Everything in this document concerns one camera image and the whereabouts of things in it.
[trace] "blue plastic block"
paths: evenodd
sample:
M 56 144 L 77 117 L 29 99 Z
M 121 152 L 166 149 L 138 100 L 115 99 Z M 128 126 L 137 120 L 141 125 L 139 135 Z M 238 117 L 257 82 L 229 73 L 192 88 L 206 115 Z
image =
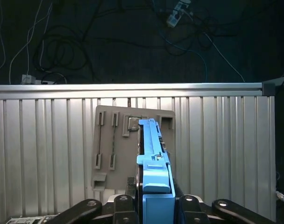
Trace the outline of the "blue plastic block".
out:
M 170 161 L 159 139 L 160 128 L 154 119 L 141 119 L 139 125 L 144 133 L 144 155 L 137 156 L 137 164 L 143 165 L 143 224 L 172 224 L 175 192 Z

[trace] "beige plastic panel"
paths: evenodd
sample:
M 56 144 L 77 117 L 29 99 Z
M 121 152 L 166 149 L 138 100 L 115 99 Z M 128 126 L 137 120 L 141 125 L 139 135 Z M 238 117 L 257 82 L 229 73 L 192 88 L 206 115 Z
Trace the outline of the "beige plastic panel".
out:
M 95 113 L 92 153 L 92 189 L 125 189 L 127 178 L 136 176 L 138 120 L 154 118 L 170 153 L 176 173 L 175 113 L 166 110 L 98 106 Z

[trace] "white cable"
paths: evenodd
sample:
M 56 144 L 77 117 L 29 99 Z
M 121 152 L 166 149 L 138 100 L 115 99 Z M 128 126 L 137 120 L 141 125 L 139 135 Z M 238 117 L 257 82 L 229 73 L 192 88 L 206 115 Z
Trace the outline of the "white cable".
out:
M 37 21 L 36 24 L 40 23 L 42 20 L 44 20 L 45 18 L 47 18 L 47 16 L 48 16 L 48 14 L 47 14 L 45 17 L 41 18 L 39 21 Z M 34 25 L 28 30 L 27 42 L 28 42 L 28 40 L 29 40 L 30 31 L 31 31 L 31 29 L 33 29 L 33 27 L 34 27 Z M 24 80 L 28 77 L 28 72 L 29 72 L 29 50 L 28 50 L 28 44 L 27 44 L 27 55 L 28 55 L 28 71 L 27 71 L 26 77 L 22 80 L 21 84 L 22 84 L 22 83 L 24 82 Z
M 207 35 L 206 33 L 204 33 L 204 35 L 210 40 L 210 42 L 212 42 L 213 46 L 216 48 L 216 50 L 218 51 L 218 53 L 224 58 L 224 60 L 229 64 L 229 66 L 235 70 L 235 72 L 241 77 L 241 79 L 243 80 L 243 82 L 245 82 L 244 77 L 231 65 L 231 63 L 229 63 L 229 61 L 224 57 L 224 55 L 222 55 L 222 53 L 219 51 L 219 49 L 217 48 L 217 46 L 215 45 L 215 43 L 212 41 L 212 39 L 209 37 L 209 35 Z
M 49 18 L 50 18 L 50 13 L 51 13 L 51 11 L 52 11 L 52 8 L 53 8 L 53 3 L 51 3 L 50 4 L 50 7 L 49 7 L 49 10 L 48 10 L 48 13 L 46 14 L 46 16 L 45 17 L 43 17 L 42 19 L 40 19 L 38 22 L 36 22 L 36 24 L 38 24 L 40 21 L 42 21 L 42 20 L 44 20 L 45 18 L 47 18 L 47 25 L 48 25 L 48 23 L 49 23 Z M 29 29 L 29 31 L 28 31 L 28 36 L 27 36 L 27 43 L 29 42 L 29 34 L 30 34 L 30 31 L 31 31 L 31 29 L 33 29 L 34 28 L 34 25 Z M 28 44 L 27 44 L 27 55 L 28 55 L 28 70 L 27 70 L 27 76 L 28 76 L 28 74 L 29 74 L 29 49 L 28 49 Z
M 51 3 L 51 6 L 49 7 L 49 15 L 48 15 L 48 18 L 47 18 L 47 22 L 45 24 L 45 28 L 44 28 L 44 32 L 43 32 L 43 35 L 45 35 L 45 32 L 47 32 L 47 28 L 48 28 L 48 24 L 49 24 L 49 18 L 50 18 L 50 13 L 52 11 L 52 6 L 53 6 L 53 3 Z M 43 57 L 43 51 L 44 51 L 44 39 L 43 39 L 43 49 L 41 51 L 41 54 L 40 54 L 40 59 L 39 59 L 39 65 L 41 66 L 41 59 Z
M 3 8 L 2 8 L 2 2 L 0 0 L 0 10 L 1 10 L 1 21 L 0 21 L 0 39 L 1 39 L 1 43 L 2 43 L 2 48 L 3 48 L 3 54 L 4 54 L 4 60 L 3 60 L 3 63 L 2 65 L 0 66 L 0 69 L 3 68 L 5 62 L 6 62 L 6 53 L 5 53 L 5 47 L 4 47 L 4 42 L 3 42 L 3 39 L 2 39 L 2 34 L 1 34 L 1 28 L 2 28 L 2 24 L 3 24 L 3 20 L 4 20 L 4 17 L 3 17 Z
M 31 33 L 31 37 L 30 37 L 30 40 L 25 44 L 25 46 L 23 46 L 19 52 L 17 52 L 17 54 L 13 57 L 13 59 L 11 60 L 11 63 L 10 63 L 10 66 L 9 66 L 9 84 L 11 85 L 11 67 L 12 67 L 12 63 L 13 61 L 15 60 L 15 58 L 22 52 L 22 50 L 25 49 L 25 47 L 27 47 L 27 45 L 31 42 L 32 40 L 32 37 L 33 37 L 33 34 L 34 34 L 34 30 L 35 30 L 35 25 L 36 25 L 36 20 L 37 20 L 37 17 L 38 17 L 38 14 L 39 14 L 39 10 L 40 10 L 40 7 L 41 7 L 41 4 L 42 4 L 43 0 L 40 1 L 40 4 L 39 4 L 39 7 L 38 7 L 38 10 L 37 10 L 37 13 L 35 15 L 35 20 L 34 20 L 34 25 L 33 25 L 33 31 Z
M 49 15 L 48 15 L 48 18 L 47 18 L 47 22 L 46 22 L 46 24 L 45 24 L 45 28 L 44 28 L 43 35 L 45 35 L 45 33 L 46 33 L 46 31 L 47 31 L 47 28 L 48 28 L 50 13 L 51 13 L 51 10 L 52 10 L 52 7 L 51 7 L 51 6 L 49 7 Z M 42 49 L 42 51 L 41 51 L 40 59 L 39 59 L 39 66 L 40 66 L 41 68 L 42 68 L 42 66 L 41 66 L 41 60 L 42 60 L 42 57 L 43 57 L 43 52 L 44 52 L 44 39 L 43 39 L 43 49 Z M 42 68 L 42 70 L 43 70 L 44 72 L 47 72 L 47 73 L 53 73 L 52 71 L 47 71 L 47 70 L 44 70 L 43 68 Z M 59 72 L 54 72 L 54 73 L 56 73 L 56 74 L 62 76 L 62 77 L 64 78 L 64 80 L 65 80 L 65 84 L 67 84 L 67 80 L 66 80 L 66 78 L 65 78 L 64 75 L 62 75 L 62 74 L 59 73 Z

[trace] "corrugated metal sheet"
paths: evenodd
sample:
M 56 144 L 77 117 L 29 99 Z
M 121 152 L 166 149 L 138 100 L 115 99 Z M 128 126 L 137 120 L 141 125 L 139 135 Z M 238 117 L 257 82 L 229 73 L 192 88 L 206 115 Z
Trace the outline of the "corrugated metal sheet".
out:
M 176 174 L 184 193 L 208 204 L 228 198 L 275 220 L 274 98 L 261 96 L 260 89 L 261 84 L 0 86 L 0 221 L 57 213 L 85 198 L 106 200 L 123 192 L 92 192 L 97 105 L 173 110 Z

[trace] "light blue object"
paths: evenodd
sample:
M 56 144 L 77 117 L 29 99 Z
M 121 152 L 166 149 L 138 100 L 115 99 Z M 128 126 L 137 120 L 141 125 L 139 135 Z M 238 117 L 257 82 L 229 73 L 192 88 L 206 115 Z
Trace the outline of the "light blue object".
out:
M 141 119 L 139 125 L 144 133 L 144 155 L 137 156 L 137 164 L 143 165 L 143 224 L 173 224 L 175 191 L 159 125 L 154 119 Z

